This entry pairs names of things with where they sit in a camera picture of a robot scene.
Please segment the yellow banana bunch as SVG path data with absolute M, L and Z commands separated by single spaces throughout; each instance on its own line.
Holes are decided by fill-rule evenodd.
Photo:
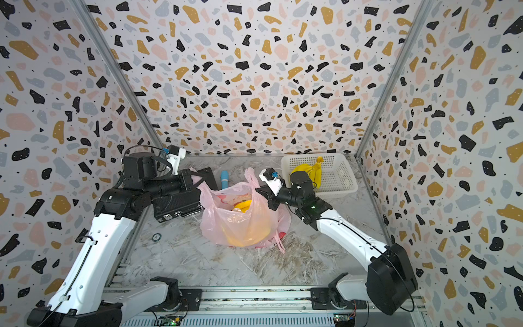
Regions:
M 321 180 L 322 180 L 322 164 L 324 162 L 323 157 L 317 157 L 316 162 L 313 165 L 309 164 L 301 164 L 297 166 L 292 173 L 295 172 L 306 172 L 313 182 L 313 186 L 316 189 L 319 189 L 321 187 Z
M 221 222 L 227 244 L 233 247 L 250 247 L 265 241 L 272 227 L 270 209 L 252 200 L 238 203 Z

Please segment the pink plastic bag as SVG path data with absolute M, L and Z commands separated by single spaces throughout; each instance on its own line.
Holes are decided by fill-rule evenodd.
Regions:
M 291 225 L 287 208 L 269 209 L 267 199 L 256 192 L 260 183 L 253 168 L 245 170 L 245 180 L 222 190 L 212 190 L 198 182 L 203 207 L 200 230 L 207 240 L 227 247 L 271 248 L 285 253 L 283 238 Z

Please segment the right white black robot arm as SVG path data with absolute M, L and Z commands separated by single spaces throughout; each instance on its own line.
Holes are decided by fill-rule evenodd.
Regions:
M 303 223 L 342 246 L 366 271 L 363 279 L 340 274 L 329 283 L 326 295 L 313 297 L 314 304 L 345 309 L 357 301 L 369 301 L 390 316 L 413 300 L 418 282 L 401 245 L 386 245 L 349 223 L 316 195 L 313 181 L 305 172 L 293 173 L 290 185 L 273 168 L 261 171 L 260 179 L 265 185 L 256 191 L 267 199 L 269 209 L 275 211 L 283 205 L 293 208 Z

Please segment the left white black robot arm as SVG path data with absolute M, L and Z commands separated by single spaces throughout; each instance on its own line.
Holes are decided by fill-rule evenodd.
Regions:
M 45 307 L 32 309 L 29 326 L 120 326 L 152 307 L 178 310 L 184 303 L 176 279 L 155 277 L 115 300 L 102 295 L 110 272 L 129 234 L 150 206 L 162 219 L 187 208 L 195 190 L 190 170 L 179 170 L 183 148 L 169 146 L 158 154 L 126 153 L 117 184 L 98 200 L 91 229 L 68 276 Z

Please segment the yellow banana bunch in basket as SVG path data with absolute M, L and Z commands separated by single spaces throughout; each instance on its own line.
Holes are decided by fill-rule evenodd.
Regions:
M 322 180 L 322 164 L 324 162 L 323 157 L 317 157 L 316 162 L 313 165 L 309 164 L 301 164 L 297 166 L 292 173 L 295 172 L 306 172 L 313 182 L 313 186 L 316 189 L 319 189 L 321 187 L 321 180 Z

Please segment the white plastic basket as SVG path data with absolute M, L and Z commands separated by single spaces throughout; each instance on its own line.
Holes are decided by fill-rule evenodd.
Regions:
M 344 155 L 340 153 L 286 155 L 281 159 L 281 170 L 287 185 L 290 185 L 291 172 L 302 164 L 313 166 L 317 158 L 322 157 L 321 183 L 315 190 L 324 199 L 344 198 L 356 193 L 358 183 L 351 166 Z

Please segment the black flat case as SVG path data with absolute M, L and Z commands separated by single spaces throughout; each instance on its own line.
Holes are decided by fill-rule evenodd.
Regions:
M 203 209 L 198 188 L 201 184 L 206 184 L 211 190 L 218 190 L 211 168 L 195 172 L 184 169 L 177 175 L 149 181 L 147 191 L 151 195 L 155 219 L 163 223 L 200 212 Z

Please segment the light blue cylinder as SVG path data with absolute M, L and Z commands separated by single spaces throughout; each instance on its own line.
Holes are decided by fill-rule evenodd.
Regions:
M 221 181 L 221 188 L 226 189 L 229 187 L 229 172 L 227 170 L 223 170 L 220 175 L 220 181 Z

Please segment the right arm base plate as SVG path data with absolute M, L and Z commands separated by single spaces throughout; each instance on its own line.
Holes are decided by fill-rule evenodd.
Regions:
M 367 309 L 366 301 L 345 300 L 335 287 L 312 287 L 310 293 L 313 310 Z

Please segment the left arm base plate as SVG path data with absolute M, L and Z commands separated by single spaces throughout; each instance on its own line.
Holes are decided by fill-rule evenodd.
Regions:
M 165 301 L 159 305 L 152 306 L 147 311 L 160 312 L 192 312 L 198 311 L 202 302 L 203 290 L 199 288 L 182 288 L 178 292 L 168 291 Z

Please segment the aluminium front rail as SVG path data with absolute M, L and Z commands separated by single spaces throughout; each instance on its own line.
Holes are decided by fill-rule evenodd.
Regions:
M 391 316 L 370 301 L 344 309 L 327 302 L 325 286 L 181 287 L 181 304 L 131 316 L 122 326 L 431 326 L 420 296 Z

